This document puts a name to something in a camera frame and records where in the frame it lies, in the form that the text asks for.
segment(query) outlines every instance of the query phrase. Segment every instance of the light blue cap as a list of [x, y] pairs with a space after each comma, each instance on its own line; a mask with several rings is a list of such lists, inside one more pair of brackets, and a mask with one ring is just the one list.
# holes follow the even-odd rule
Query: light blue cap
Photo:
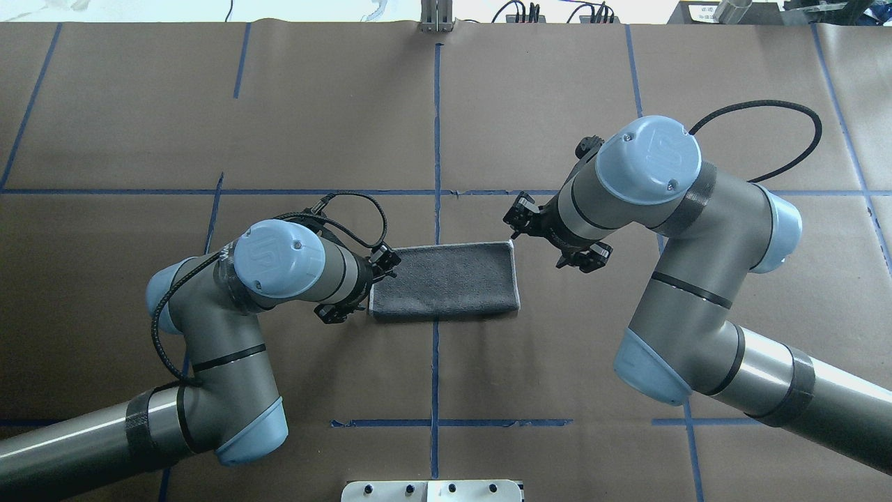
[[693, 393], [688, 382], [628, 328], [616, 353], [614, 371], [641, 394], [672, 406], [681, 405]]
[[681, 197], [700, 174], [700, 146], [679, 122], [661, 115], [632, 121], [598, 151], [604, 188], [636, 205]]
[[214, 454], [223, 465], [245, 464], [279, 448], [287, 437], [288, 422], [280, 397]]
[[772, 238], [762, 261], [751, 272], [767, 273], [783, 265], [787, 256], [796, 250], [802, 238], [802, 215], [794, 205], [774, 195], [768, 188], [756, 186], [768, 197], [768, 204], [772, 208]]
[[[177, 277], [177, 272], [179, 272], [179, 267], [192, 258], [194, 256], [190, 256], [178, 264], [172, 264], [168, 268], [155, 273], [149, 279], [149, 285], [145, 287], [145, 308], [149, 311], [149, 317], [152, 317], [152, 314], [155, 313], [155, 308], [158, 307], [158, 302], [170, 290], [170, 286], [173, 285], [173, 280]], [[161, 317], [158, 318], [158, 329], [174, 335], [183, 334], [182, 331], [174, 326], [173, 319], [170, 318], [170, 302], [161, 310]]]
[[311, 288], [326, 266], [326, 250], [312, 230], [297, 223], [254, 223], [235, 243], [235, 273], [251, 291], [289, 298]]

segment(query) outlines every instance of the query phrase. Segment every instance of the metal bracket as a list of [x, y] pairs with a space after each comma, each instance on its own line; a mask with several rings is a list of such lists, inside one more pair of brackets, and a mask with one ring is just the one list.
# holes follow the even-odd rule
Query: metal bracket
[[354, 481], [341, 502], [524, 502], [523, 486], [511, 480]]
[[454, 24], [452, 0], [421, 0], [421, 31], [452, 31]]

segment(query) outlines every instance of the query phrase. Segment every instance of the white label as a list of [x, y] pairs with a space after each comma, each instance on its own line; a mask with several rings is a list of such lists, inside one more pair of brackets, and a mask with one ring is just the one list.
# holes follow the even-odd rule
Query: white label
[[718, 22], [715, 20], [715, 5], [688, 5], [688, 9], [690, 18], [694, 21]]

